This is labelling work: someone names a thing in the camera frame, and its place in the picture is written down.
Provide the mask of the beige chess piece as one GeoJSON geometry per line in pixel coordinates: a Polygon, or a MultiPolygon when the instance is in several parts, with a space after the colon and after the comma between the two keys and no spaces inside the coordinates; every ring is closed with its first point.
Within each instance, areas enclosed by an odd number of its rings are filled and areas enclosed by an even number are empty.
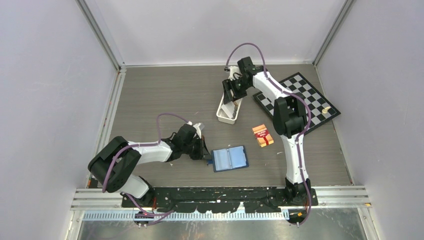
{"type": "Polygon", "coordinates": [[[321,113],[322,113],[323,115],[325,115],[325,114],[327,114],[327,113],[329,112],[329,110],[330,110],[330,109],[331,109],[331,107],[330,107],[330,106],[325,107],[325,108],[323,108],[323,109],[322,109],[321,113]]]}

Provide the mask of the blue card holder wallet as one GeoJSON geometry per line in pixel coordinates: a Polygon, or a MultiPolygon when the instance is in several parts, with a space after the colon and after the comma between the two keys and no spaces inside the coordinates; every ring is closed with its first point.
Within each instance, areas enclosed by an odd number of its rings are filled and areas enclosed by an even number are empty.
{"type": "Polygon", "coordinates": [[[226,172],[249,167],[249,160],[244,145],[215,149],[211,151],[211,160],[208,165],[213,166],[213,171],[226,172]]]}

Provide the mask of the white plastic tray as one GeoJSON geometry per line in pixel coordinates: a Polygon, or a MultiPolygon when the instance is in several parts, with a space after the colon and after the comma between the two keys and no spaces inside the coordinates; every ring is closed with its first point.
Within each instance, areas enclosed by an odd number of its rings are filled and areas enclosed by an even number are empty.
{"type": "Polygon", "coordinates": [[[224,97],[225,94],[223,93],[216,111],[217,120],[221,123],[234,125],[238,119],[243,99],[241,98],[235,102],[230,101],[229,103],[224,104],[224,97]]]}

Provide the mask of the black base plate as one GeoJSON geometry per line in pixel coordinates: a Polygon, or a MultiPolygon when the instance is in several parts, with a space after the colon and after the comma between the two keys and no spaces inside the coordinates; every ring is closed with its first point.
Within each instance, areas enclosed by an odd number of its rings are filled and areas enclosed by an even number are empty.
{"type": "Polygon", "coordinates": [[[234,213],[243,207],[246,213],[277,213],[281,207],[318,205],[315,190],[311,199],[300,193],[294,198],[284,188],[265,187],[154,187],[142,198],[123,195],[123,208],[153,207],[159,213],[205,214],[234,213]]]}

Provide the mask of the grey cards in tray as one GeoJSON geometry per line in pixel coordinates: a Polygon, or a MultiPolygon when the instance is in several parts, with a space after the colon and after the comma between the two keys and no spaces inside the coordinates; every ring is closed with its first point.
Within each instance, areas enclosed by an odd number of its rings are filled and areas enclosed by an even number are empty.
{"type": "Polygon", "coordinates": [[[220,108],[228,118],[233,119],[237,113],[238,106],[233,101],[230,101],[226,104],[222,104],[220,108]]]}

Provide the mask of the red orange card pack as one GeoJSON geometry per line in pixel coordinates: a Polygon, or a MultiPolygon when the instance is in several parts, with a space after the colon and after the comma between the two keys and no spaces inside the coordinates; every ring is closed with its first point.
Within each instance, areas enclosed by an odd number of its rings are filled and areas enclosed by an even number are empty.
{"type": "Polygon", "coordinates": [[[274,143],[274,139],[269,133],[268,128],[264,125],[258,125],[252,128],[252,132],[258,145],[263,148],[274,143]]]}

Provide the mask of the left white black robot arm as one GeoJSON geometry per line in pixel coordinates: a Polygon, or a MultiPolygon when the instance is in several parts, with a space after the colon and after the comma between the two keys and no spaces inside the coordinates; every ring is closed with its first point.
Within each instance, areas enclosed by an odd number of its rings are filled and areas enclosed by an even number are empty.
{"type": "Polygon", "coordinates": [[[137,165],[166,163],[188,155],[192,160],[210,160],[204,124],[185,123],[177,132],[157,142],[132,142],[122,136],[114,137],[88,164],[89,172],[108,193],[122,192],[134,197],[141,207],[153,202],[151,185],[133,171],[137,165]]]}

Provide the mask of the aluminium frame rail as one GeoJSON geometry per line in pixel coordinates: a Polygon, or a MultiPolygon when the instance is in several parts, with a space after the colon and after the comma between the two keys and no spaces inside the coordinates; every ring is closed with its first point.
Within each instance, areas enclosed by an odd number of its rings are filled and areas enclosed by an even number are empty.
{"type": "Polygon", "coordinates": [[[118,192],[103,193],[100,188],[78,188],[70,209],[74,211],[120,209],[122,199],[118,192]]]}

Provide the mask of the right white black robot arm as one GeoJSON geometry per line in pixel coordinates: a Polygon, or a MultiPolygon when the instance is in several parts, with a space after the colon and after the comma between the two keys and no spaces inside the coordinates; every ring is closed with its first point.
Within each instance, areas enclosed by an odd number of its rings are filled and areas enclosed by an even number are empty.
{"type": "Polygon", "coordinates": [[[246,97],[249,88],[261,91],[273,102],[272,124],[282,139],[286,160],[285,198],[291,205],[299,205],[311,191],[303,149],[311,124],[308,105],[300,94],[277,82],[264,65],[254,65],[250,57],[242,58],[236,66],[226,65],[224,71],[229,73],[222,81],[224,104],[246,97]]]}

